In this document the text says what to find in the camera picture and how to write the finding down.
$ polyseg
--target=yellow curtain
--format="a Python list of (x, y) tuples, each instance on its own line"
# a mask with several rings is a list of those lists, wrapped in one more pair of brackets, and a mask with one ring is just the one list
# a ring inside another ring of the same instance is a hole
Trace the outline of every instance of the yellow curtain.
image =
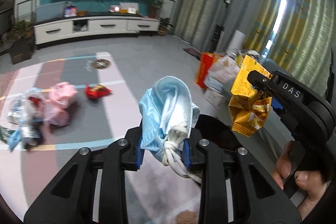
[(334, 0), (288, 0), (268, 58), (324, 96), (335, 30)]
[(247, 36), (243, 48), (260, 52), (266, 46), (278, 15), (281, 0), (263, 0), (252, 31)]

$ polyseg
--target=green plant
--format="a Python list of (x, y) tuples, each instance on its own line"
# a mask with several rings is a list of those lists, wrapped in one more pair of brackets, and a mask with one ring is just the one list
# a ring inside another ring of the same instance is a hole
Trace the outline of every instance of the green plant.
[(9, 37), (13, 42), (20, 41), (23, 38), (31, 37), (32, 31), (33, 26), (30, 21), (20, 20), (13, 25)]
[(164, 0), (149, 0), (149, 6), (161, 9), (165, 5)]
[(169, 20), (170, 20), (169, 17), (166, 18), (160, 17), (160, 27), (167, 28), (168, 25), (174, 27), (174, 25), (169, 23)]

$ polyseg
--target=window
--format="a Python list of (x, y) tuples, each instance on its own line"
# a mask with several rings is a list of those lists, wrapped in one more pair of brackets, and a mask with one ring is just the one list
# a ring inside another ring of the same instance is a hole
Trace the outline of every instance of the window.
[(274, 26), (273, 26), (272, 34), (271, 34), (271, 37), (266, 44), (266, 47), (263, 51), (263, 54), (261, 55), (261, 61), (263, 61), (267, 57), (267, 55), (269, 53), (269, 50), (271, 49), (271, 47), (273, 45), (273, 41), (275, 39), (275, 36), (278, 34), (281, 22), (284, 18), (286, 7), (287, 7), (287, 0), (281, 0), (278, 15), (277, 15), (277, 18), (276, 18)]

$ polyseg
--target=floor mat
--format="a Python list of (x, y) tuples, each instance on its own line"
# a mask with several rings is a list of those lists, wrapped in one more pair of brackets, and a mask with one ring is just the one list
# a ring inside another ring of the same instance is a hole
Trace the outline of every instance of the floor mat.
[(194, 56), (197, 60), (201, 59), (201, 53), (194, 48), (184, 48), (185, 52), (189, 53), (190, 55)]

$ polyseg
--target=drawer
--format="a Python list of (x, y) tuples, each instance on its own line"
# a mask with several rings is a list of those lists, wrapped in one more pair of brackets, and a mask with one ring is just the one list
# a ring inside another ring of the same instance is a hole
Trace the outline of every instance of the drawer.
[(102, 19), (89, 21), (90, 34), (108, 34), (126, 31), (126, 19)]
[(72, 21), (52, 23), (35, 27), (36, 43), (64, 39), (72, 33)]
[(128, 20), (127, 30), (129, 31), (157, 31), (158, 21)]

